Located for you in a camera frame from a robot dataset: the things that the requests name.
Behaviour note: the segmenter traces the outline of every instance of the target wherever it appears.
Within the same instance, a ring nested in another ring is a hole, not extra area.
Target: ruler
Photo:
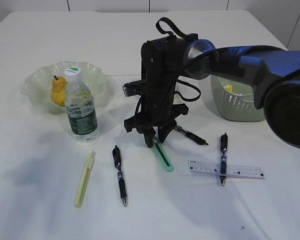
[[[221,173],[221,164],[205,161],[188,161],[189,171],[195,175],[227,176],[239,179],[265,179],[263,169],[257,166],[227,165],[226,174]]]

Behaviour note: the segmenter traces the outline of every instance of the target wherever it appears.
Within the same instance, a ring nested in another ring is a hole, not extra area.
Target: white table
[[[165,172],[143,136],[125,132],[123,120],[133,115],[137,97],[125,98],[121,85],[139,79],[140,47],[160,36],[155,22],[161,16],[216,47],[283,47],[247,11],[16,12],[0,24],[0,240],[300,239],[300,150],[278,139],[266,122],[219,117],[209,79],[187,80],[203,94],[177,122],[210,146],[172,132],[164,143],[172,163],[218,162],[218,138],[227,132],[229,163],[261,166],[266,180],[228,179],[220,187],[216,177]],[[20,95],[28,75],[61,60],[87,61],[112,75],[117,94],[97,109],[102,135],[96,142],[75,142],[65,114],[33,115]],[[191,91],[181,90],[185,96]],[[123,155],[126,208],[113,165],[115,144]],[[91,149],[96,164],[77,209],[74,197]]]

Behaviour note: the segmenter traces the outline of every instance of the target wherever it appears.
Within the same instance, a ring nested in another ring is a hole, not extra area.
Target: green highlighter
[[[156,138],[153,138],[153,147],[155,153],[159,156],[163,167],[166,169],[166,171],[172,172],[174,170],[174,167],[171,161],[169,160],[168,156],[166,155],[166,152],[164,151],[161,143],[158,140],[156,140]]]
[[[94,164],[94,156],[95,156],[95,151],[92,151],[88,155],[85,165],[84,165],[84,168],[83,168],[81,180],[80,180],[78,191],[76,193],[75,201],[74,201],[74,205],[78,208],[81,207],[82,202],[83,202],[83,198],[85,195],[86,186],[88,184],[90,172],[91,172],[91,170],[93,168],[93,164]]]

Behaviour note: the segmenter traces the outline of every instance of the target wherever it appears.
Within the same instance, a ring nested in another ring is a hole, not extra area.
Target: pear
[[[65,100],[65,87],[67,82],[64,77],[54,76],[52,81],[52,89],[51,89],[51,99],[52,101],[59,105],[60,107],[64,107]]]

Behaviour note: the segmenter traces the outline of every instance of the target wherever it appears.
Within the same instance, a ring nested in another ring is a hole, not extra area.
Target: green bottle label
[[[79,118],[69,117],[70,126],[72,132],[77,135],[86,135],[98,127],[98,123],[96,122],[95,110],[91,112],[89,115]]]

